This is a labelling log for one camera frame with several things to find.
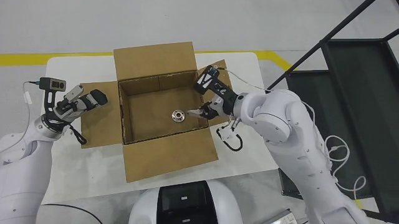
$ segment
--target table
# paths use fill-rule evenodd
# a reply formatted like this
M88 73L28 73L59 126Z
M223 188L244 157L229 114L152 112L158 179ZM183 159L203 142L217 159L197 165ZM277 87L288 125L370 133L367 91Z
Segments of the table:
M259 87L264 86L257 57L251 52L195 56L198 68L224 59L227 68L242 79ZM55 57L47 63L46 76L66 80L67 92L79 83L117 80L113 56ZM263 93L262 90L251 87L232 75L230 79L236 93ZM56 100L61 100L63 95L57 93ZM80 131L80 119L77 119L73 126ZM211 133L218 161L132 183L126 182L122 144L81 149L75 136L68 130L52 148L51 179L42 203L143 190L277 168L263 139L252 128L239 124L236 132L243 138L244 145L241 151L233 152L216 135L217 127L211 127Z

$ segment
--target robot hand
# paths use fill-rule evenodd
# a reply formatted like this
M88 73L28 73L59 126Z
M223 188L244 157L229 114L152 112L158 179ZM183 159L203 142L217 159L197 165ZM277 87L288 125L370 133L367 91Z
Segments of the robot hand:
M300 98L289 90L235 94L208 66L194 88L216 96L188 115L212 119L229 115L263 137L281 170L295 183L307 205L310 224L364 224L368 219L337 187L324 141Z
M29 123L24 133L9 134L0 140L0 224L36 222L50 182L52 144L61 138L66 126L84 144L85 139L71 123L84 112L107 103L99 90L81 96L83 87L77 85L55 104L55 93L65 91L65 81L43 77L31 83L45 90L46 112Z

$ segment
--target tape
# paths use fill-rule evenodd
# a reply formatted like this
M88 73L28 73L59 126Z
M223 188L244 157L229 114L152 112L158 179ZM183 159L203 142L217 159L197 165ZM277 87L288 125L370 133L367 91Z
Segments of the tape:
M31 95L29 94L29 92L25 92L24 99L25 99L25 103L32 104L32 99L31 99Z

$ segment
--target cardboard box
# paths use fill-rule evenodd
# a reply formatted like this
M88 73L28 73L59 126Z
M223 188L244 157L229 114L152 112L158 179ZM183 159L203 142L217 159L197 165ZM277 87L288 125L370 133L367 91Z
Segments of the cardboard box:
M214 96L193 89L201 71L192 43L117 49L113 55L117 81L82 84L85 93L99 89L108 98L82 116L82 148L123 144L127 182L216 161L209 126L226 119L171 118L174 110L196 109ZM224 61L218 65L226 67ZM219 79L231 86L227 72Z

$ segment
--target gray floor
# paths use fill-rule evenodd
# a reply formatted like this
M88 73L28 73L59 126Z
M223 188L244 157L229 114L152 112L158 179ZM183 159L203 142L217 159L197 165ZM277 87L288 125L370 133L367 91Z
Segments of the gray floor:
M0 0L0 53L102 52L118 47L193 41L200 50L274 50L293 63L363 0ZM378 0L338 37L382 37L399 26L399 7ZM397 57L399 38L391 41ZM280 73L261 61L265 85ZM301 69L320 69L320 54ZM0 67L0 137L23 131L21 85L45 74L45 66ZM29 89L31 118L40 114L42 92ZM258 223L304 204L282 197L276 171L221 179L238 199L244 222ZM81 199L70 204L94 212L103 223L127 223L140 192ZM95 223L85 213L42 206L38 223Z

